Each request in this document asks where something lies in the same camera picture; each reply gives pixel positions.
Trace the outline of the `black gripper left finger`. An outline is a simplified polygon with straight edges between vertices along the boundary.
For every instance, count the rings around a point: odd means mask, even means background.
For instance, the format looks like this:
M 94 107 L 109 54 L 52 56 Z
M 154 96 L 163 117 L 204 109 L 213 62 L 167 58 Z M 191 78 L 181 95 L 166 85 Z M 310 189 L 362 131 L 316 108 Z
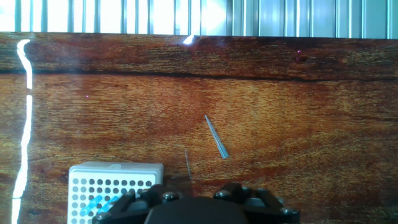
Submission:
M 160 184 L 140 192 L 128 190 L 118 200 L 110 203 L 107 212 L 98 212 L 91 223 L 144 224 L 153 208 L 181 198 L 182 193 Z

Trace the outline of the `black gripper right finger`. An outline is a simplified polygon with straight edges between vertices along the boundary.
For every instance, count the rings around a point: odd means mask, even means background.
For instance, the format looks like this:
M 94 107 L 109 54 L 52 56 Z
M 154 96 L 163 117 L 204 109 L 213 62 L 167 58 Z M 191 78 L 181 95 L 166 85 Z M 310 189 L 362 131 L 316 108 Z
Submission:
M 239 182 L 230 182 L 218 189 L 213 198 L 237 205 L 248 223 L 300 223 L 300 211 L 286 207 L 279 197 L 267 189 L 252 189 Z

